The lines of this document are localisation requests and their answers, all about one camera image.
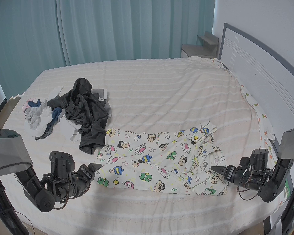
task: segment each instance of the black jacket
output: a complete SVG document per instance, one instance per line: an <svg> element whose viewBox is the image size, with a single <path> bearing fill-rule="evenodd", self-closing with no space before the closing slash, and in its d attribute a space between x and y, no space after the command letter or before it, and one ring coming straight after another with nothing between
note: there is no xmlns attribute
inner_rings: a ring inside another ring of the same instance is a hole
<svg viewBox="0 0 294 235"><path fill-rule="evenodd" d="M105 146L108 118L104 108L106 101L99 101L99 94L92 94L91 89L87 79L79 78L68 93L47 102L51 108L64 108L66 119L82 125L78 130L81 134L79 149L88 154L93 154L96 147Z"/></svg>

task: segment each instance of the curtain fold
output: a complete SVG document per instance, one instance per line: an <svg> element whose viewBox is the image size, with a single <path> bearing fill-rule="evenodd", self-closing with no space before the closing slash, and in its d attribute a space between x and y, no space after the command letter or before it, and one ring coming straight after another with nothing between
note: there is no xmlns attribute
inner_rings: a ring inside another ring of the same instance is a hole
<svg viewBox="0 0 294 235"><path fill-rule="evenodd" d="M214 0L0 1L0 84L10 97L51 68L180 57L213 14Z"/></svg>

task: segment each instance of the wooden floor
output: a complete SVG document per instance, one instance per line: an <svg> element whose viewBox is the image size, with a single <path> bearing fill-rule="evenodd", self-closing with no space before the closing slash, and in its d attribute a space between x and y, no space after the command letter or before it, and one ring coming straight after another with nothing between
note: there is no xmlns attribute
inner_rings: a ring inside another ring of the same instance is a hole
<svg viewBox="0 0 294 235"><path fill-rule="evenodd" d="M17 104L17 102L20 100L20 97L16 97L14 99L10 99L6 105L3 107L2 111L0 112L0 128L3 127L4 123L6 122L6 120L8 119L9 115L11 114L11 112L13 111L15 105ZM31 225L25 224L27 226L28 229L31 230L32 234L33 233L33 229L31 227ZM38 230L37 228L35 229L35 235L47 235L46 233ZM242 233L240 233L239 235L264 235L264 231L263 231L263 223L259 223L245 231L243 231ZM9 232L9 230L4 226L4 224L2 223L2 221L0 220L0 235L11 235L11 233Z"/></svg>

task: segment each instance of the bed frame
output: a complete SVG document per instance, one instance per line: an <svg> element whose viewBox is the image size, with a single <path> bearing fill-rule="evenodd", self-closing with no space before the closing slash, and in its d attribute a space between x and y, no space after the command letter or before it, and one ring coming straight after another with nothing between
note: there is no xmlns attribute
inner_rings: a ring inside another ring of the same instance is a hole
<svg viewBox="0 0 294 235"><path fill-rule="evenodd" d="M294 67L258 39L227 23L219 60L242 80L265 111L274 129L277 154L282 134L294 128ZM287 179L293 192L290 174Z"/></svg>

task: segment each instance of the mattress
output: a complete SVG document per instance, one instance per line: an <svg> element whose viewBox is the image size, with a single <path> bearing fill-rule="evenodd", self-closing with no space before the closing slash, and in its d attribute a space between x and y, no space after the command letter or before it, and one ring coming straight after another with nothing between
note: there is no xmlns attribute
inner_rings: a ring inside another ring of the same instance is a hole
<svg viewBox="0 0 294 235"><path fill-rule="evenodd" d="M68 92L84 77L93 88L105 88L113 116L106 128L135 133L176 132L209 120L218 129L215 144L229 164L260 148L257 113L242 95L238 80L217 60L190 57L109 61L56 68L42 72L11 113L4 128L22 135L39 179L50 172L49 153L71 154L76 170L81 164L101 163L78 149L57 124L52 135L35 141L23 129L22 106L33 97L47 97L56 86ZM135 189L107 188L97 184L65 209L42 213L25 197L14 176L1 176L15 209L47 234L237 234L272 214L284 201L280 194L271 203L260 197L243 201L230 184L224 196L166 194ZM244 192L250 198L256 192Z"/></svg>

